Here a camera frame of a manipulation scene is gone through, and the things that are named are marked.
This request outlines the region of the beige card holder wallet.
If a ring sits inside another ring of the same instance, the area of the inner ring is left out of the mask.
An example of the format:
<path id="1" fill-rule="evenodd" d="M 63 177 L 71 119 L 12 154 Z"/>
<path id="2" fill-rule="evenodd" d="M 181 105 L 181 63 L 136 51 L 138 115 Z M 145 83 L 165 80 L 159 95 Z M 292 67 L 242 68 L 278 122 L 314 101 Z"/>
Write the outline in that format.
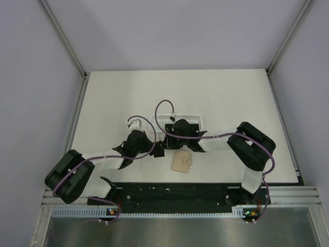
<path id="1" fill-rule="evenodd" d="M 173 157 L 171 170 L 188 173 L 192 165 L 192 152 L 187 150 L 177 150 Z"/>

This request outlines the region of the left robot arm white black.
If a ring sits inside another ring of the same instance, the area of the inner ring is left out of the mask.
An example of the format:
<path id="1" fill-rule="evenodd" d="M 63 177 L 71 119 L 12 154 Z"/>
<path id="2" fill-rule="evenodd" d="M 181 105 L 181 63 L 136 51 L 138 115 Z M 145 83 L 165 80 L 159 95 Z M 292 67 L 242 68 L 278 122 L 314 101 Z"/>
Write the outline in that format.
<path id="1" fill-rule="evenodd" d="M 54 197 L 70 204 L 81 196 L 96 196 L 105 204 L 116 200 L 116 191 L 105 179 L 96 178 L 96 183 L 89 179 L 101 170 L 120 170 L 131 165 L 134 160 L 140 160 L 152 155 L 156 141 L 150 141 L 147 134 L 141 130 L 132 130 L 118 147 L 112 150 L 83 155 L 75 149 L 67 151 L 45 178 Z"/>

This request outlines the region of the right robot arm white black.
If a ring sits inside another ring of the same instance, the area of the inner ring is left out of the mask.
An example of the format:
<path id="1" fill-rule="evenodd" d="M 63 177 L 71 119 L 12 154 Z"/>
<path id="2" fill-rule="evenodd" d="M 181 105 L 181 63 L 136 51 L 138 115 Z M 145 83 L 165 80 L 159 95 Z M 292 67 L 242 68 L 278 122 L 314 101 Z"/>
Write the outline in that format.
<path id="1" fill-rule="evenodd" d="M 206 153 L 210 151 L 232 150 L 246 166 L 241 183 L 240 198 L 250 204 L 259 197 L 259 188 L 268 160 L 273 160 L 276 143 L 252 124 L 244 121 L 235 132 L 217 132 L 206 136 L 206 131 L 198 130 L 185 119 L 170 118 L 172 124 L 166 124 L 159 129 L 165 133 L 164 149 L 177 150 L 186 146 L 193 152 Z"/>

